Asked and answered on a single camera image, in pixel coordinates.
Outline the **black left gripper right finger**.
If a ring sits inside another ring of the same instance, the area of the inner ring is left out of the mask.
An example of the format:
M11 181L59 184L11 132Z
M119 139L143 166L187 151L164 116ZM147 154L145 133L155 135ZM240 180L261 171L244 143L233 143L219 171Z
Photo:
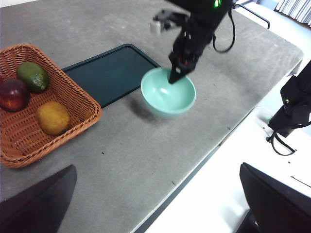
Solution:
M240 180L249 206L241 233L309 233L311 199L280 181L242 163Z

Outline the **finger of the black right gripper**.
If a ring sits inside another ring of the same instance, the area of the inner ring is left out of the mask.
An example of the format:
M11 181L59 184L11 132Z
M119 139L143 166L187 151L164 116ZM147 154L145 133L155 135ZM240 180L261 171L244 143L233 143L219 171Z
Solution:
M170 84L174 84L176 81L183 78L185 75L187 75L186 70L179 68L177 66L172 66L168 82Z

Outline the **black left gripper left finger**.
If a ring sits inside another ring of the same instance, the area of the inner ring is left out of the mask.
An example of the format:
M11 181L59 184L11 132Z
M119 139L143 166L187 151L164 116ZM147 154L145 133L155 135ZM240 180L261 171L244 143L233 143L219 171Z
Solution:
M56 233L70 205L77 170L70 165L0 203L2 233Z

